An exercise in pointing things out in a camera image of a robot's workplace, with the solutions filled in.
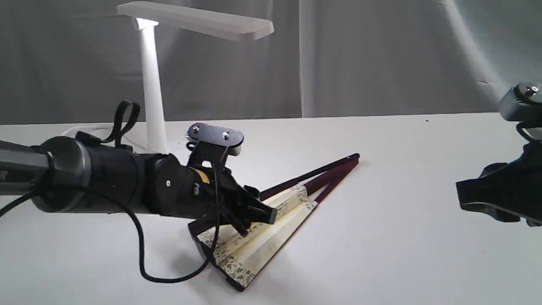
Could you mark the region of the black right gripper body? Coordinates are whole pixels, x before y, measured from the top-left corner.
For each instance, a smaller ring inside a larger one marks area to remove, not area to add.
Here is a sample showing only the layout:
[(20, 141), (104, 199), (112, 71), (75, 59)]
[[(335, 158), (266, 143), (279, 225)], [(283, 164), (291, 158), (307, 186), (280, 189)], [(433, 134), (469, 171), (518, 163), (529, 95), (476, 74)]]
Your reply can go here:
[(477, 178), (456, 183), (459, 206), (498, 222), (525, 220), (542, 224), (542, 157), (540, 143), (527, 143), (519, 158), (486, 166)]

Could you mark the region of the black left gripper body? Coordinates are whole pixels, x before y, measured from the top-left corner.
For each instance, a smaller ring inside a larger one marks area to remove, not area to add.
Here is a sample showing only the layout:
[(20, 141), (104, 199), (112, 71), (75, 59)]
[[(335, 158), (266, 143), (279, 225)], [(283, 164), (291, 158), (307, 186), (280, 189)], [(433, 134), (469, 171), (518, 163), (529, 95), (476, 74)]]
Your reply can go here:
[(228, 168), (190, 167), (194, 177), (186, 199), (186, 217), (214, 224), (215, 203), (234, 204), (238, 182)]

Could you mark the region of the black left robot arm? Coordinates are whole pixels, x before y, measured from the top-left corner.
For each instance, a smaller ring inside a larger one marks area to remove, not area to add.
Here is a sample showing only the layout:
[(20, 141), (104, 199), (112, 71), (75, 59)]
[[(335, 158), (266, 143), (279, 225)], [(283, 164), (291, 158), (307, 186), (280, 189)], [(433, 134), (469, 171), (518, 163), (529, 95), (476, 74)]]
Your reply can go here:
[(253, 223), (275, 222), (277, 209), (225, 167), (226, 147), (204, 141), (188, 147), (181, 164), (174, 154), (137, 154), (66, 136), (37, 146), (1, 141), (1, 194), (35, 191), (34, 205), (47, 213), (129, 210), (231, 225), (242, 236)]

